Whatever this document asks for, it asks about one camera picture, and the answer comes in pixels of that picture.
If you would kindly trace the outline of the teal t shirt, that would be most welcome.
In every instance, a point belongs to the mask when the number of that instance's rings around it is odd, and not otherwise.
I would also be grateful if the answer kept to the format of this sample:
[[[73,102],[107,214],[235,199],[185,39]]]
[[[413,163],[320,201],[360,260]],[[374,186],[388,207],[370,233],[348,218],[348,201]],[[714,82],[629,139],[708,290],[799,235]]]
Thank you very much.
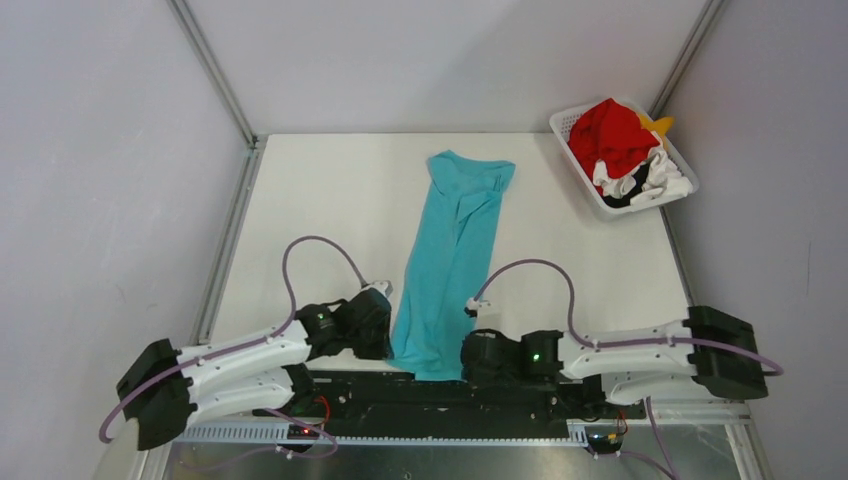
[[[458,381],[460,350],[474,322],[465,306],[485,283],[503,197],[516,166],[441,152],[427,161],[430,185],[391,334],[391,365],[418,381]]]

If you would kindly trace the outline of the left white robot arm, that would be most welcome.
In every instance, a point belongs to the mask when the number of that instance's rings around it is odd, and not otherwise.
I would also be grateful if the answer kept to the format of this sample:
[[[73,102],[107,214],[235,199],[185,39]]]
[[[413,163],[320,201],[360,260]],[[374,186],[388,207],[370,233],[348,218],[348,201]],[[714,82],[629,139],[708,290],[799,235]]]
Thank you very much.
[[[123,415],[138,423],[137,448],[151,450],[204,421],[260,409],[302,416],[316,393],[307,362],[345,349],[389,356],[392,287],[378,281],[352,299],[309,304],[281,333],[177,349],[150,343],[119,380]]]

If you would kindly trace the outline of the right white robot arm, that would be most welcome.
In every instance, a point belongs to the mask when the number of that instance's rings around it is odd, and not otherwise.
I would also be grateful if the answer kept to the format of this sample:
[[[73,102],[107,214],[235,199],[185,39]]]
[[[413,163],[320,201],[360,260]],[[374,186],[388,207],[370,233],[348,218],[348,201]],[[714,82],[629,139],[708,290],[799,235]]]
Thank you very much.
[[[647,397],[763,399],[776,371],[760,356],[750,323],[709,306],[653,328],[580,338],[537,330],[513,340],[482,326],[465,337],[460,359],[473,388],[583,386],[582,407],[598,418]]]

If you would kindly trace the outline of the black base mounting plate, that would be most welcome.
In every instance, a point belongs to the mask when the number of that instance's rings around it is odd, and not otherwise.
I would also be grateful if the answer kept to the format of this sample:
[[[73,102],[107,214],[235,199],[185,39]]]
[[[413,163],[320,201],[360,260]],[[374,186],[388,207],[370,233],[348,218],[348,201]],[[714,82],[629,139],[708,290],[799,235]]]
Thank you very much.
[[[570,421],[643,420],[644,404],[606,401],[599,377],[545,386],[472,387],[425,382],[410,373],[314,371],[305,392],[281,408],[351,436],[552,438]]]

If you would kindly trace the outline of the left controller board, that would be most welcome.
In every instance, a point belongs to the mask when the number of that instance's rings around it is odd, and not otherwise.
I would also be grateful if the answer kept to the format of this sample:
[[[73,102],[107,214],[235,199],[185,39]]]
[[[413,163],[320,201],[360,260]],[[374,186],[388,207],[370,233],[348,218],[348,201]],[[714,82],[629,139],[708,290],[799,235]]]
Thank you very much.
[[[295,424],[290,423],[286,433],[288,441],[317,441],[322,435],[320,433],[322,424]]]

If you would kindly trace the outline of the controller board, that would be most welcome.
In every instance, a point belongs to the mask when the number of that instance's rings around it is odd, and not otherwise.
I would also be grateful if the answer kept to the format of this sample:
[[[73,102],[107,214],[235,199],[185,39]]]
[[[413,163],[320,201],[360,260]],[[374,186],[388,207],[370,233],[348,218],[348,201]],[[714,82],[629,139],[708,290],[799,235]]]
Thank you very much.
[[[593,457],[619,456],[624,433],[588,433],[586,451]]]
[[[286,433],[288,441],[317,441],[322,435],[320,433],[322,424],[295,424],[290,423]]]

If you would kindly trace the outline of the right controller board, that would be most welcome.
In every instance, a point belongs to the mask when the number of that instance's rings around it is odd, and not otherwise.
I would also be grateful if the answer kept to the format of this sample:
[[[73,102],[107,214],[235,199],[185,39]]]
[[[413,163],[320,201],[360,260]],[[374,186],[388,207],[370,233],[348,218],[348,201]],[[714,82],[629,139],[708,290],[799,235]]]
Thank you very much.
[[[593,457],[619,456],[624,433],[588,433],[586,451]]]

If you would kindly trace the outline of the white and black t shirt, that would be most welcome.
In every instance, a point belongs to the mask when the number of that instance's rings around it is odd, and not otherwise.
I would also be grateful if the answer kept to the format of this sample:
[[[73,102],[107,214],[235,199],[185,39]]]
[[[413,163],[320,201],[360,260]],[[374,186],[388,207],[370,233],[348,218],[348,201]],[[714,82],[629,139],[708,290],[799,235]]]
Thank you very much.
[[[664,147],[653,148],[645,161],[620,178],[612,178],[607,164],[598,160],[591,180],[603,202],[617,209],[655,200],[675,200],[695,192],[692,181]]]

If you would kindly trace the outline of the red t shirt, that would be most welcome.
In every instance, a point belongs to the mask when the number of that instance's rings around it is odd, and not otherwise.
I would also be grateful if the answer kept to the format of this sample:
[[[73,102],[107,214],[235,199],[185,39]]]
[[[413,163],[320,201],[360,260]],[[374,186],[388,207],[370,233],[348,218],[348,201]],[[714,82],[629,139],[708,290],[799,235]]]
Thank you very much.
[[[619,179],[645,161],[661,140],[642,127],[636,112],[607,99],[580,116],[567,145],[590,180],[599,161],[609,178]]]

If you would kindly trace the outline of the yellow t shirt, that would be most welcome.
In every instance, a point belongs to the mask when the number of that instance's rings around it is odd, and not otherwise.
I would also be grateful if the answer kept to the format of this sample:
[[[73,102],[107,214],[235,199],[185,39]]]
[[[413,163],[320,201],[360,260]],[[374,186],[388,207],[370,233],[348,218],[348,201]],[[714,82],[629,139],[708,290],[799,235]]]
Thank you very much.
[[[638,118],[643,129],[657,134],[662,141],[667,139],[667,134],[675,123],[675,118],[671,116],[652,119],[648,115],[638,114]]]

